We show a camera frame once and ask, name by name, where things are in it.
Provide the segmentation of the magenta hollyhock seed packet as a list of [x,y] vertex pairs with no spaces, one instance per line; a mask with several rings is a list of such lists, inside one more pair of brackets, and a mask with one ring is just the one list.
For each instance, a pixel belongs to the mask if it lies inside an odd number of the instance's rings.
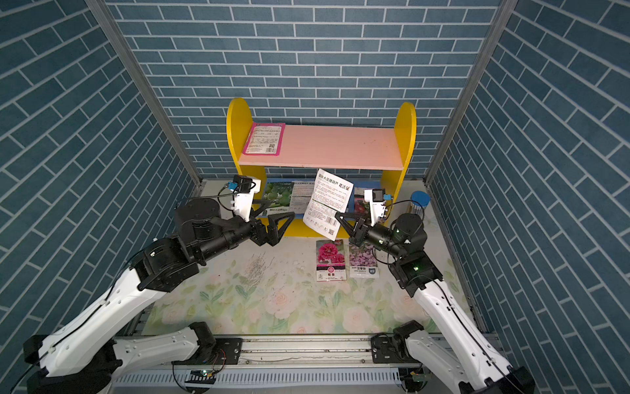
[[347,279],[346,246],[343,240],[316,241],[316,280],[340,282]]

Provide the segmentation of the purple flower seed packet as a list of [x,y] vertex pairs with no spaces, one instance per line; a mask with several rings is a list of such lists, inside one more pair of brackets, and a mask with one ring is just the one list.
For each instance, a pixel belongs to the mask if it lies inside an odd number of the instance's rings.
[[349,245],[349,275],[352,278],[364,279],[379,277],[378,263],[372,246]]

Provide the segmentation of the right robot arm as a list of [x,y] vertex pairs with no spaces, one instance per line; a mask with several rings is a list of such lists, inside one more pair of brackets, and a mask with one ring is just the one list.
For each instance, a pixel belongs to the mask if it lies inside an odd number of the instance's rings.
[[424,246],[428,236],[423,218],[403,213],[392,227],[368,224],[355,213],[336,213],[355,246],[368,243],[393,258],[390,273],[400,288],[431,317],[450,351],[434,343],[427,330],[410,321],[393,331],[400,358],[411,358],[428,368],[453,393],[532,393],[534,377],[514,367],[487,341],[459,306]]

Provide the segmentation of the pink bordered seed packet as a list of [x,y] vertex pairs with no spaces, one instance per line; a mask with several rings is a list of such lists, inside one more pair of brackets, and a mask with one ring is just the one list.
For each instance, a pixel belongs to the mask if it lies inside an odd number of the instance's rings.
[[242,154],[278,156],[282,147],[285,123],[254,123],[249,131]]

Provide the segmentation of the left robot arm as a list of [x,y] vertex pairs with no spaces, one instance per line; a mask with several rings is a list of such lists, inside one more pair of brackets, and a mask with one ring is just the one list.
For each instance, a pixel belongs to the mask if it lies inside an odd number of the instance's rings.
[[213,198],[194,198],[175,212],[177,232],[134,254],[94,303],[49,335],[25,341],[25,361],[34,368],[29,393],[105,393],[119,377],[158,364],[213,362],[216,339],[206,323],[191,323],[174,333],[122,340],[116,334],[139,312],[173,292],[201,267],[245,241],[277,245],[295,213],[277,213],[263,223],[269,205],[221,217]]

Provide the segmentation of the white text seed packet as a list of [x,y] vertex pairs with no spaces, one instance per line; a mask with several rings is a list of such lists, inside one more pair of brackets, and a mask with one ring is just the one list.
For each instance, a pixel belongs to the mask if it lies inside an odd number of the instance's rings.
[[305,226],[334,241],[341,228],[336,214],[346,211],[353,190],[352,182],[319,169],[313,184],[313,194],[303,216]]

